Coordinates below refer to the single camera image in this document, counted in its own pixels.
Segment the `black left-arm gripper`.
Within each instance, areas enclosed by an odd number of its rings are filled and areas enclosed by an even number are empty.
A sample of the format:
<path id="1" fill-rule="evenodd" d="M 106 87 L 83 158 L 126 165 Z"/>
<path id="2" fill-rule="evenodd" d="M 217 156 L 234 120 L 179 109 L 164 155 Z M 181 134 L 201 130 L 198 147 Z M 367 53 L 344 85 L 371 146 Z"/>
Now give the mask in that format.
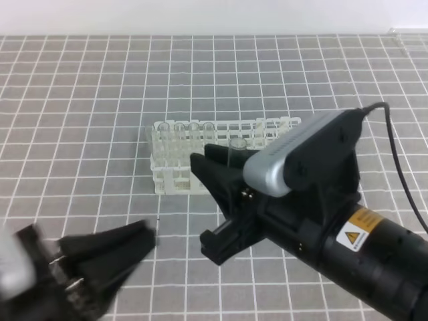
<path id="1" fill-rule="evenodd" d="M 1 230 L 2 320 L 100 320 L 119 289 L 154 249 L 145 220 L 59 240 L 59 262 L 78 265 L 70 279 L 41 243 L 34 225 Z"/>

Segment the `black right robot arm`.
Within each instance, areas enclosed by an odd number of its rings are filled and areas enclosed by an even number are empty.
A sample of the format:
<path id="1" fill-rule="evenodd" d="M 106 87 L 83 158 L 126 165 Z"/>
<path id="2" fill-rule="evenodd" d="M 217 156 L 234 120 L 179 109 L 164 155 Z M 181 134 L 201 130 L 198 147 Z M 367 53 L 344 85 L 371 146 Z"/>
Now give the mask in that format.
<path id="1" fill-rule="evenodd" d="M 358 163 L 349 155 L 327 183 L 284 197 L 250 189 L 223 157 L 192 154 L 192 173 L 225 221 L 200 236 L 217 265 L 268 239 L 392 320 L 427 319 L 427 242 L 386 218 L 353 250 L 338 237 L 361 210 Z"/>

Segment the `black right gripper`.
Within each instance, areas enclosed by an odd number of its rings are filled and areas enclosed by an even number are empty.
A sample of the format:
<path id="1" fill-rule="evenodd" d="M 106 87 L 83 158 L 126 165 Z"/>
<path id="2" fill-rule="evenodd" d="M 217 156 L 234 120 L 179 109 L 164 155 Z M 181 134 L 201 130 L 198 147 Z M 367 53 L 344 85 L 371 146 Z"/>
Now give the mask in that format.
<path id="1" fill-rule="evenodd" d="M 342 173 L 305 191 L 275 198 L 253 190 L 243 179 L 257 149 L 206 144 L 205 155 L 190 155 L 191 172 L 207 188 L 225 221 L 200 236 L 201 252 L 217 265 L 269 239 L 304 262 L 317 266 L 324 244 L 360 200 L 360 175 Z"/>

